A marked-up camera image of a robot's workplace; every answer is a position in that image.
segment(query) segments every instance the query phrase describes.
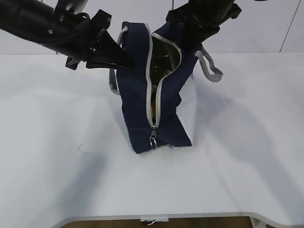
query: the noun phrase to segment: table surface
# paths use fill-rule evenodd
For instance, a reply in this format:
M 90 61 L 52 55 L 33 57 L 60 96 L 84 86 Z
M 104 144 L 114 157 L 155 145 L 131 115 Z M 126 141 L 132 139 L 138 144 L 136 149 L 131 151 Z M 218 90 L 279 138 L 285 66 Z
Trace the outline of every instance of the table surface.
M 0 56 L 0 227 L 253 216 L 304 225 L 304 53 L 214 54 L 194 70 L 195 145 L 136 155 L 108 71 Z

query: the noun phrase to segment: bag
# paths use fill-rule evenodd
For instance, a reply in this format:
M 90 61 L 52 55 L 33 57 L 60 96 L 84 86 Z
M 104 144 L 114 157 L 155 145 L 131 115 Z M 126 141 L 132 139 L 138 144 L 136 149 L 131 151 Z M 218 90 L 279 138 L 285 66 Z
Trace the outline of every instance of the bag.
M 185 51 L 183 25 L 166 23 L 154 33 L 143 23 L 123 23 L 117 43 L 134 58 L 133 69 L 110 69 L 111 90 L 121 96 L 122 111 L 134 151 L 139 154 L 160 146 L 192 146 L 196 113 L 193 69 L 200 60 L 212 82 L 223 73 L 214 66 L 202 45 Z M 211 75 L 204 57 L 209 61 Z

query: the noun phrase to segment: navy blue bag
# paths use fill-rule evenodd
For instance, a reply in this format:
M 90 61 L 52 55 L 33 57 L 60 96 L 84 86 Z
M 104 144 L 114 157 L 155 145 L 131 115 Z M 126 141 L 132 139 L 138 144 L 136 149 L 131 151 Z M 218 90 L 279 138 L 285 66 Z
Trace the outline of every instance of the navy blue bag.
M 203 72 L 212 82 L 223 73 L 214 66 L 202 45 L 191 51 L 180 48 L 183 26 L 170 28 L 165 24 L 154 33 L 143 23 L 124 22 L 118 43 L 134 58 L 134 68 L 110 70 L 110 88 L 121 96 L 123 116 L 134 151 L 139 154 L 160 146 L 192 146 L 191 138 L 177 115 L 181 89 L 200 60 Z M 158 58 L 160 52 L 164 58 Z M 209 61 L 210 74 L 204 60 Z M 170 60 L 170 70 L 158 67 Z M 161 75 L 155 85 L 151 74 Z

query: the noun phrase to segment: floor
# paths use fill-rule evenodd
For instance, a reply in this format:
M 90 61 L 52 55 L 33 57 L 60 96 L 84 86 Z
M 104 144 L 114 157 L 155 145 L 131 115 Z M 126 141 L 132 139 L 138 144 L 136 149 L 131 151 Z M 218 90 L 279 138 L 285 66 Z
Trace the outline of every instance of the floor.
M 249 217 L 176 218 L 154 225 L 158 228 L 252 228 Z M 143 228 L 139 220 L 73 222 L 63 228 Z

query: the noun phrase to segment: zipper pull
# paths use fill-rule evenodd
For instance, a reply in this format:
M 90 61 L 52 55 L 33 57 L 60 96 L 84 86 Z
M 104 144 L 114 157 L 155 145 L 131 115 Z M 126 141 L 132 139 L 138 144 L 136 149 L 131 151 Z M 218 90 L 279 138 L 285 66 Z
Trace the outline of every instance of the zipper pull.
M 152 127 L 152 132 L 151 132 L 151 135 L 150 135 L 150 145 L 151 145 L 153 150 L 156 150 L 156 148 L 157 148 L 156 129 L 157 129 L 157 126 L 153 126 Z

